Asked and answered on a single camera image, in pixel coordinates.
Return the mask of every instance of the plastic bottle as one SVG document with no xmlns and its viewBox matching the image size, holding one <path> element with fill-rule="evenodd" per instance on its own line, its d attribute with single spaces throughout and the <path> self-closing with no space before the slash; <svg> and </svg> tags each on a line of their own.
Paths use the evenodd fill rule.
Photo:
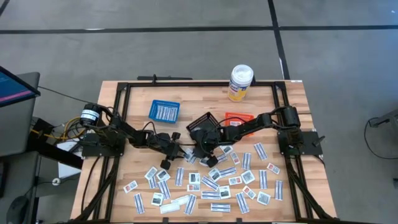
<svg viewBox="0 0 398 224">
<path fill-rule="evenodd" d="M 237 65 L 232 69 L 228 87 L 228 97 L 230 100 L 235 102 L 243 100 L 250 87 L 253 76 L 253 69 L 247 65 Z"/>
</svg>

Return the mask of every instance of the blue tray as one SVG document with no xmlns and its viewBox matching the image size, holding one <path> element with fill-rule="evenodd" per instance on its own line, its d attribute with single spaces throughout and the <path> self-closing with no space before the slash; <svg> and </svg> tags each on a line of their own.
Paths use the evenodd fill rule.
<svg viewBox="0 0 398 224">
<path fill-rule="evenodd" d="M 175 124 L 180 112 L 180 103 L 153 100 L 149 111 L 149 118 L 154 121 Z"/>
</svg>

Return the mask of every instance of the computer monitor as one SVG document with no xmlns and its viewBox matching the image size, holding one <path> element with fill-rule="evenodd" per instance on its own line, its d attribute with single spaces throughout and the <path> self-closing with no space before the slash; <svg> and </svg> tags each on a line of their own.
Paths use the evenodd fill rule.
<svg viewBox="0 0 398 224">
<path fill-rule="evenodd" d="M 40 96 L 40 92 L 0 66 L 0 108 Z"/>
</svg>

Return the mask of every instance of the concrete floor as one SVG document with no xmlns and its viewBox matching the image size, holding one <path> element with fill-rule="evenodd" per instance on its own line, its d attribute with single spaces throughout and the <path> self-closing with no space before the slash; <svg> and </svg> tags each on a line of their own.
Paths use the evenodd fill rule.
<svg viewBox="0 0 398 224">
<path fill-rule="evenodd" d="M 397 25 L 394 0 L 277 0 L 280 26 Z M 271 26 L 267 1 L 11 0 L 0 29 Z M 397 109 L 398 30 L 282 31 L 290 77 L 303 80 L 338 216 L 396 223 L 398 161 L 374 157 L 363 140 L 369 118 Z M 96 101 L 103 80 L 139 75 L 227 79 L 239 64 L 257 79 L 282 79 L 273 31 L 145 34 L 0 35 L 0 62 L 13 73 L 38 71 L 40 85 Z M 58 124 L 82 103 L 42 90 L 34 115 Z M 397 157 L 389 125 L 369 129 L 371 147 Z M 56 176 L 45 161 L 45 176 Z M 38 218 L 66 221 L 76 182 L 40 201 Z M 61 212 L 49 212 L 57 205 Z"/>
</svg>

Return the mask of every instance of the wooden tabletop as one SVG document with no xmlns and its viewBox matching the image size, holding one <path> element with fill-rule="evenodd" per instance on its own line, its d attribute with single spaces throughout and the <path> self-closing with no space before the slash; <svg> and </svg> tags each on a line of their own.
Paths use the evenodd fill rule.
<svg viewBox="0 0 398 224">
<path fill-rule="evenodd" d="M 98 98 L 99 104 L 104 106 L 113 106 L 117 84 L 118 82 L 113 81 L 103 82 Z M 308 107 L 307 97 L 305 96 L 303 83 L 286 81 L 286 87 L 290 105 L 295 106 L 298 109 L 302 130 L 313 129 L 314 126 L 312 123 L 310 109 Z M 126 121 L 134 128 L 141 129 L 146 122 L 150 121 L 148 114 L 152 100 L 179 102 L 181 105 L 177 123 L 166 124 L 156 122 L 156 131 L 158 133 L 165 132 L 169 134 L 172 134 L 172 132 L 180 132 L 180 142 L 191 143 L 192 140 L 190 139 L 185 127 L 208 111 L 210 111 L 215 118 L 220 121 L 224 118 L 224 114 L 226 112 L 248 113 L 257 116 L 260 113 L 269 112 L 274 109 L 274 101 L 270 87 L 250 87 L 246 99 L 240 103 L 234 103 L 228 99 L 226 94 L 227 89 L 228 87 L 134 87 L 131 89 Z M 203 176 L 208 175 L 210 169 L 201 166 L 198 161 L 196 161 L 194 164 L 189 164 L 183 159 L 177 159 L 172 162 L 171 168 L 169 170 L 171 179 L 168 181 L 168 185 L 170 188 L 171 198 L 175 199 L 183 195 L 195 194 L 197 196 L 197 202 L 193 209 L 192 215 L 185 215 L 183 213 L 185 205 L 182 205 L 180 211 L 161 215 L 159 207 L 150 204 L 153 193 L 160 192 L 160 190 L 151 190 L 149 188 L 148 181 L 144 178 L 144 175 L 152 166 L 156 166 L 156 168 L 160 169 L 160 162 L 165 156 L 150 149 L 136 149 L 127 144 L 125 153 L 122 156 L 119 164 L 111 221 L 161 222 L 162 217 L 169 217 L 170 222 L 235 222 L 237 218 L 242 218 L 244 222 L 295 221 L 285 161 L 279 153 L 279 145 L 277 142 L 276 133 L 277 131 L 273 129 L 263 129 L 254 133 L 253 136 L 244 137 L 242 141 L 233 146 L 234 151 L 238 154 L 241 161 L 244 152 L 250 152 L 252 154 L 251 170 L 255 175 L 256 180 L 251 182 L 248 186 L 257 194 L 259 191 L 262 191 L 272 196 L 271 202 L 267 206 L 258 203 L 256 198 L 251 200 L 249 197 L 245 197 L 250 209 L 250 212 L 245 214 L 241 214 L 235 197 L 235 194 L 242 191 L 243 187 L 245 186 L 244 184 L 230 186 L 232 197 L 229 199 L 215 201 L 202 200 L 200 199 L 201 192 L 187 192 L 188 173 L 199 172 L 201 176 Z M 269 158 L 264 161 L 260 160 L 253 147 L 253 144 L 258 142 L 261 142 L 264 145 L 266 153 L 269 156 Z M 221 153 L 222 151 L 219 148 L 215 149 L 216 155 Z M 71 218 L 75 218 L 80 214 L 83 190 L 85 188 L 88 173 L 93 165 L 94 160 L 95 158 L 85 159 L 83 163 Z M 328 185 L 325 168 L 323 167 L 322 163 L 320 163 L 320 161 L 313 156 L 302 156 L 302 160 L 309 191 L 315 197 L 317 202 L 325 209 L 325 211 L 329 213 L 329 215 L 335 217 L 336 212 Z M 281 169 L 280 174 L 276 175 L 272 172 L 267 172 L 268 189 L 260 190 L 258 170 L 266 169 L 266 166 L 270 162 Z M 97 191 L 101 173 L 101 165 L 102 159 L 98 161 L 96 167 L 94 168 L 93 175 L 91 176 L 85 198 L 85 206 L 88 205 Z M 232 166 L 234 166 L 234 164 L 231 158 L 228 156 L 227 161 L 218 164 L 216 167 L 219 169 L 225 169 Z M 177 187 L 174 184 L 177 167 L 185 168 L 182 187 Z M 236 168 L 238 170 L 236 175 L 222 178 L 218 181 L 218 184 L 220 184 L 220 186 L 228 185 L 228 178 L 236 177 L 244 172 L 244 170 L 241 168 L 241 164 L 236 165 Z M 137 181 L 138 188 L 134 189 L 128 194 L 125 194 L 123 187 L 133 180 Z M 283 201 L 274 199 L 275 180 L 284 181 Z M 211 189 L 202 184 L 201 190 Z M 134 204 L 134 194 L 137 193 L 141 193 L 145 207 L 145 213 L 141 215 L 137 214 Z M 103 197 L 105 200 L 103 200 L 101 206 L 100 218 L 104 217 L 104 202 L 106 202 L 107 195 L 108 194 L 106 192 Z M 302 194 L 298 189 L 297 195 L 300 202 L 300 209 L 302 211 L 301 214 L 303 217 L 305 217 Z M 211 212 L 211 202 L 230 203 L 231 212 Z M 170 199 L 164 200 L 163 204 L 166 203 L 170 203 Z"/>
</svg>

